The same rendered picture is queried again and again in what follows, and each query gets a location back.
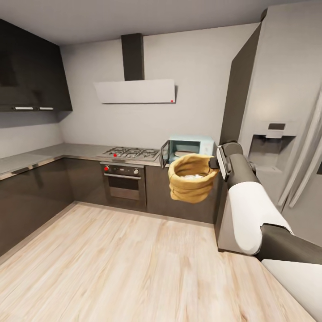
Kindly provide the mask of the popcorn bag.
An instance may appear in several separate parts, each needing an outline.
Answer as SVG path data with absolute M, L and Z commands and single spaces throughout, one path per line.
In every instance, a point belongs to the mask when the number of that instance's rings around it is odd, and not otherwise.
M 209 166 L 211 157 L 213 156 L 188 154 L 171 163 L 168 173 L 172 199 L 188 203 L 205 200 L 220 171 Z M 189 176 L 195 178 L 187 178 Z M 197 176 L 201 178 L 196 178 Z

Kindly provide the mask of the microwave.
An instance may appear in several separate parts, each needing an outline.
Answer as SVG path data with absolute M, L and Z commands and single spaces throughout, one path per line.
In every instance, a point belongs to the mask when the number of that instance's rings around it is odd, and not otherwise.
M 188 154 L 211 156 L 213 144 L 211 136 L 173 134 L 161 147 L 161 170 L 165 169 L 169 160 L 177 160 Z

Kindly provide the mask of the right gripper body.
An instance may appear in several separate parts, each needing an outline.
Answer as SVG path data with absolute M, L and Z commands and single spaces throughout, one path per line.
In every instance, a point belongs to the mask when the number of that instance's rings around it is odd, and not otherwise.
M 209 166 L 211 167 L 211 169 L 220 169 L 218 158 L 211 157 L 210 162 L 209 162 Z

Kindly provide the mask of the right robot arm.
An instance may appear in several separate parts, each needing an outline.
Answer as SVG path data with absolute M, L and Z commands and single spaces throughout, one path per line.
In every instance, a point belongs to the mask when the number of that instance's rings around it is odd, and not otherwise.
M 255 256 L 317 322 L 322 322 L 322 247 L 296 237 L 247 162 L 242 146 L 226 141 L 211 157 L 229 190 L 239 248 Z

